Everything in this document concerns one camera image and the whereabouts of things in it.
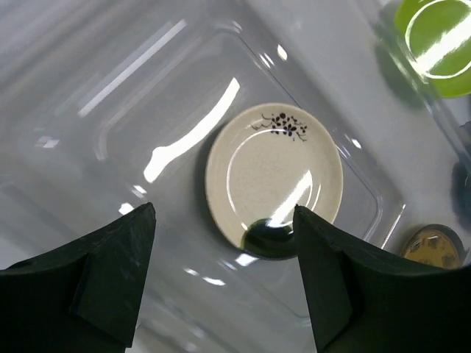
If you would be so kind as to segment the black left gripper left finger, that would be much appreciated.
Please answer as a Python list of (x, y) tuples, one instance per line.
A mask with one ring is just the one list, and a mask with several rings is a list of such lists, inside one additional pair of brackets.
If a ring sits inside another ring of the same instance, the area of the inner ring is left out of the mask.
[(155, 228), (148, 202), (1, 270), (1, 347), (130, 348)]

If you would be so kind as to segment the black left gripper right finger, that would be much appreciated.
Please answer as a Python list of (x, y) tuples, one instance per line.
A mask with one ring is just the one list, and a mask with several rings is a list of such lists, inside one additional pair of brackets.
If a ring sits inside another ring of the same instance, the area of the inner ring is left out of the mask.
[(306, 207), (294, 241), (318, 352), (468, 352), (470, 267), (384, 251)]

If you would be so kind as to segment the yellow patterned plate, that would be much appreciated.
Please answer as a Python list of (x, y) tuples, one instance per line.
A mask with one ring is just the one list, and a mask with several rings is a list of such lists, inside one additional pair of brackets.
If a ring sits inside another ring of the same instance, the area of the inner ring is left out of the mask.
[(450, 270), (463, 266), (467, 250), (453, 229), (442, 224), (429, 224), (418, 229), (405, 242), (400, 256)]

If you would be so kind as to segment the cream plate with black flowers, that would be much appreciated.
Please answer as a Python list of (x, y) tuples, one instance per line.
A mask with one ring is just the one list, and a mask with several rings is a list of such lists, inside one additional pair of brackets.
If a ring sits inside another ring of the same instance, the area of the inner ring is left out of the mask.
[(235, 248), (267, 260), (295, 257), (296, 206), (332, 223), (343, 190), (331, 134), (291, 104), (259, 104), (233, 118), (214, 140), (205, 169), (205, 196), (219, 231)]

